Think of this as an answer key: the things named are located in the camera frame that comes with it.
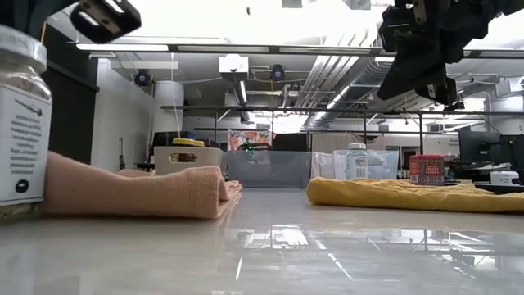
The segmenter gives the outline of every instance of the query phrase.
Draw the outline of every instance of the yellow lid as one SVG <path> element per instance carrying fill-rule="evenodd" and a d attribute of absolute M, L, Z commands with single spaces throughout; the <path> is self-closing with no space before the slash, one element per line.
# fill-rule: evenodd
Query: yellow lid
<path fill-rule="evenodd" d="M 192 145 L 195 147 L 204 147 L 205 144 L 200 140 L 192 140 L 189 138 L 173 138 L 173 144 Z"/>
<path fill-rule="evenodd" d="M 194 145 L 194 140 L 189 138 L 173 138 L 173 144 Z"/>
<path fill-rule="evenodd" d="M 204 147 L 205 146 L 204 142 L 200 140 L 193 140 L 193 144 L 195 145 L 195 147 Z"/>

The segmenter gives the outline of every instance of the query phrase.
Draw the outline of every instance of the plastic bottle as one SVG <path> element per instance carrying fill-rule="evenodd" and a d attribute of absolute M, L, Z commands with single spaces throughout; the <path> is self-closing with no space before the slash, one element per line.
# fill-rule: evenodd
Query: plastic bottle
<path fill-rule="evenodd" d="M 350 143 L 346 154 L 347 179 L 368 177 L 368 154 L 363 143 Z"/>

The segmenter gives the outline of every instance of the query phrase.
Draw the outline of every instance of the storage container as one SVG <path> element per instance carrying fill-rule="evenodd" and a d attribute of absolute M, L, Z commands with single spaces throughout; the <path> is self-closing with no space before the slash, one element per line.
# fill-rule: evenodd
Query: storage container
<path fill-rule="evenodd" d="M 397 170 L 399 165 L 399 152 L 398 151 L 370 151 L 367 150 L 367 155 L 356 156 L 355 163 L 356 167 L 348 167 L 348 150 L 337 150 L 333 152 L 333 162 L 335 164 L 335 179 L 354 179 L 353 175 L 348 175 L 348 170 L 361 170 L 365 171 L 364 178 L 370 179 L 396 179 Z"/>
<path fill-rule="evenodd" d="M 46 67 L 37 39 L 0 25 L 0 206 L 43 199 L 52 112 L 39 76 Z"/>
<path fill-rule="evenodd" d="M 155 174 L 203 166 L 219 166 L 224 171 L 225 157 L 226 153 L 215 147 L 155 147 Z"/>
<path fill-rule="evenodd" d="M 228 152 L 229 180 L 248 188 L 305 188 L 311 152 Z"/>

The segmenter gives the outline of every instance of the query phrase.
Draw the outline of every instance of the jar lid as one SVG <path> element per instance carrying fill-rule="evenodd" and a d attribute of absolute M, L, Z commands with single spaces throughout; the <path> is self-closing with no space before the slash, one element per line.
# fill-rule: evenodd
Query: jar lid
<path fill-rule="evenodd" d="M 183 144 L 183 145 L 194 145 L 192 139 L 189 138 L 173 138 L 173 144 Z"/>
<path fill-rule="evenodd" d="M 347 145 L 347 149 L 366 149 L 366 145 L 364 143 L 350 143 Z"/>
<path fill-rule="evenodd" d="M 47 69 L 47 49 L 37 39 L 17 29 L 0 25 L 0 55 L 24 58 L 39 74 Z"/>

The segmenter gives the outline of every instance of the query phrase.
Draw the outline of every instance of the computer monitor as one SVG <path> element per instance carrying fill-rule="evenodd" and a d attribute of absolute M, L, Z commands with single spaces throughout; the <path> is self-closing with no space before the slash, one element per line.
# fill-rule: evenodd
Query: computer monitor
<path fill-rule="evenodd" d="M 500 163 L 500 134 L 460 130 L 458 142 L 460 161 Z"/>
<path fill-rule="evenodd" d="M 501 135 L 500 142 L 504 162 L 510 163 L 512 170 L 524 170 L 524 135 Z"/>

